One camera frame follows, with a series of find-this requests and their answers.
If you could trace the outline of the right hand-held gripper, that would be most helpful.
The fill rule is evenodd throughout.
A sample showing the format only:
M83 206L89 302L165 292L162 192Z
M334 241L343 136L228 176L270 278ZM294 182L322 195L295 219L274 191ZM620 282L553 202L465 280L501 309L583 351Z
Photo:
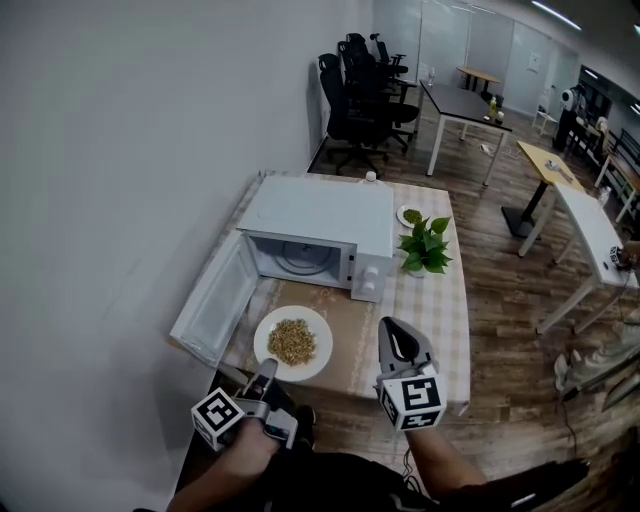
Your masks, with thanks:
M432 362L429 338L409 323L385 316L378 325L378 353L383 374L374 388L394 431L435 427L447 407L447 385Z

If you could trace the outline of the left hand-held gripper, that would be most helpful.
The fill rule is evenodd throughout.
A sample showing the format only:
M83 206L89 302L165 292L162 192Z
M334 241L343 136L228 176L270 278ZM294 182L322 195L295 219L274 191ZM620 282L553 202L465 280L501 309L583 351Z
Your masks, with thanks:
M265 400L278 370L278 362L266 358L248 382L248 391L230 397L222 388L191 409L195 430L215 451L229 447L243 419L254 418L261 422L263 433L278 441L283 449L291 449L296 437L298 421L281 405Z

